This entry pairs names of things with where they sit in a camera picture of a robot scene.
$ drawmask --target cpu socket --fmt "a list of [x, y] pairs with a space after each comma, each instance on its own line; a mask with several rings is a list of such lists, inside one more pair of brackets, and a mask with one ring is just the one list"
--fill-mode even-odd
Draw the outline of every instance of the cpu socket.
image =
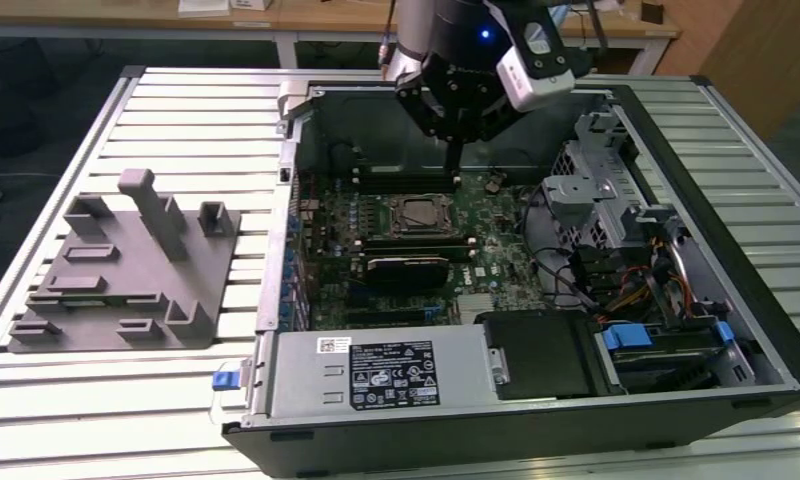
[[390, 236], [441, 238], [453, 235], [450, 200], [444, 195], [396, 196], [390, 209]]

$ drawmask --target power supply label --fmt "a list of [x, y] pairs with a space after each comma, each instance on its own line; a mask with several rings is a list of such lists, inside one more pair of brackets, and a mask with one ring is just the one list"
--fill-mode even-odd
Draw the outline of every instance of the power supply label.
[[350, 345], [349, 384], [356, 410], [438, 405], [432, 342]]

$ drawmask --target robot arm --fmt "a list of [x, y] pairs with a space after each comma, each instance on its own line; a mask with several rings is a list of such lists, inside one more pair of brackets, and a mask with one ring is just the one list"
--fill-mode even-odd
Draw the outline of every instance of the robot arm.
[[397, 1], [388, 77], [424, 134], [448, 143], [450, 172], [464, 144], [493, 138], [589, 72], [592, 57], [564, 47], [549, 6], [550, 0]]

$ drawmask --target slotted metal surface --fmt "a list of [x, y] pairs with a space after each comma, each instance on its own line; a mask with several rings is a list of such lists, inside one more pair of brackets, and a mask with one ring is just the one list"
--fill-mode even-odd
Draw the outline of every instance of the slotted metal surface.
[[[214, 397], [209, 376], [251, 352], [266, 252], [279, 82], [290, 78], [373, 80], [372, 72], [149, 69], [122, 80], [71, 166], [70, 192], [97, 193], [113, 209], [123, 168], [147, 167], [155, 187], [182, 209], [222, 200], [243, 212], [223, 296], [217, 343], [199, 351], [14, 355], [5, 336], [39, 283], [67, 225], [63, 202], [45, 208], [0, 288], [0, 479], [262, 478], [221, 439], [215, 423], [235, 418], [238, 392]], [[800, 187], [753, 143], [709, 89], [686, 78], [594, 77], [629, 83], [709, 201], [800, 329]], [[666, 197], [644, 159], [649, 185]], [[610, 452], [422, 469], [366, 478], [517, 479], [581, 476], [800, 478], [800, 412], [753, 420], [681, 448]]]

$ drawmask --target table leg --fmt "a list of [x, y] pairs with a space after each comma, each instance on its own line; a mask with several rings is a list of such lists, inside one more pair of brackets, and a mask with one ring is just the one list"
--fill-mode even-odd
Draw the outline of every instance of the table leg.
[[295, 60], [295, 32], [277, 32], [274, 41], [281, 68], [298, 68]]
[[642, 50], [640, 50], [637, 57], [634, 58], [634, 63], [630, 65], [628, 75], [652, 75], [668, 45], [668, 38], [653, 38], [646, 40]]

